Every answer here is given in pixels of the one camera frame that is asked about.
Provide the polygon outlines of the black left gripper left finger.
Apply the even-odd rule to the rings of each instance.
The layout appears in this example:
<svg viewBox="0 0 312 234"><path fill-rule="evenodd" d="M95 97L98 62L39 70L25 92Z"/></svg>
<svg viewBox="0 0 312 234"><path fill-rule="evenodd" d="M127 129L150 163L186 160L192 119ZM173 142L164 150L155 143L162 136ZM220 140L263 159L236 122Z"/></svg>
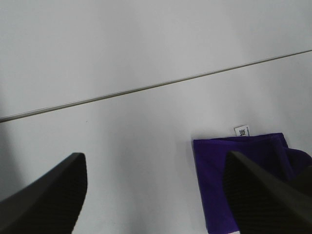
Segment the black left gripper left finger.
<svg viewBox="0 0 312 234"><path fill-rule="evenodd" d="M0 203L2 234L70 234L87 193L86 157L72 153Z"/></svg>

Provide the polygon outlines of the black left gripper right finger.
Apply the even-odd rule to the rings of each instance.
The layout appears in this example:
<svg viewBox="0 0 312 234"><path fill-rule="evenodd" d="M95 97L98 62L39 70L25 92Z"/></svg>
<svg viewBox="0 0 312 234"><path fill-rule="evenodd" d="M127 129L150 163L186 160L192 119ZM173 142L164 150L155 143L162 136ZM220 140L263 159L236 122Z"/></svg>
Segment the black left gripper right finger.
<svg viewBox="0 0 312 234"><path fill-rule="evenodd" d="M223 190L242 234L310 234L312 168L289 182L240 152L226 155Z"/></svg>

